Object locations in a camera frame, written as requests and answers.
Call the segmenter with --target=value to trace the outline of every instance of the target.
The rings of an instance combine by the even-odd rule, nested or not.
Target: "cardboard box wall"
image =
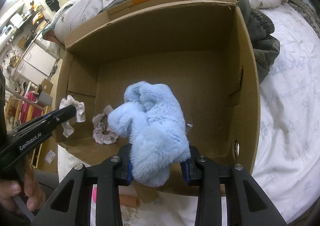
[[[127,139],[95,143],[92,117],[108,104],[121,105],[132,83],[164,83],[193,125],[190,144],[219,164],[241,163],[252,172],[260,126],[258,78],[240,9],[235,0],[224,1],[164,3],[100,22],[98,28],[93,18],[78,28],[81,37],[75,30],[65,40],[56,105],[72,95],[85,103],[86,121],[75,124],[68,139],[59,126],[58,144],[84,162],[100,164]],[[157,190],[197,195],[197,187],[184,183],[179,164]]]

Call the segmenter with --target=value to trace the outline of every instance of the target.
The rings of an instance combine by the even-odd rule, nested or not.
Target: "metal screw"
[[[207,161],[207,157],[206,156],[202,156],[202,155],[197,157],[197,159],[198,159],[199,162],[206,162]]]
[[[83,168],[83,164],[79,163],[74,166],[75,170],[81,170]]]
[[[111,160],[111,162],[118,162],[120,160],[120,157],[119,156],[112,156],[110,160]]]
[[[242,170],[243,169],[243,165],[241,165],[241,164],[235,164],[235,169],[236,170]]]

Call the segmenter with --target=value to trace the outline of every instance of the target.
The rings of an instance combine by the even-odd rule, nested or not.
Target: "brown tube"
[[[130,196],[120,194],[120,204],[127,207],[138,208],[140,206],[140,199],[137,196]]]

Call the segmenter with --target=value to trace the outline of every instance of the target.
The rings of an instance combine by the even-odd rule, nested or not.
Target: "human hand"
[[[40,209],[45,203],[45,194],[40,189],[39,183],[35,180],[34,169],[32,165],[26,162],[26,174],[24,181],[24,193],[28,196],[27,207],[30,211]],[[21,186],[17,181],[8,181],[0,179],[0,204],[11,212],[20,213],[14,196],[21,192]]]

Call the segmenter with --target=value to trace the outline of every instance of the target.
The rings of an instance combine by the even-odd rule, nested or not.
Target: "fingernail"
[[[30,211],[33,212],[36,209],[36,205],[34,203],[31,203],[31,204],[29,204],[28,208]]]
[[[12,182],[11,183],[11,190],[14,192],[17,192],[20,190],[19,184],[17,182]]]

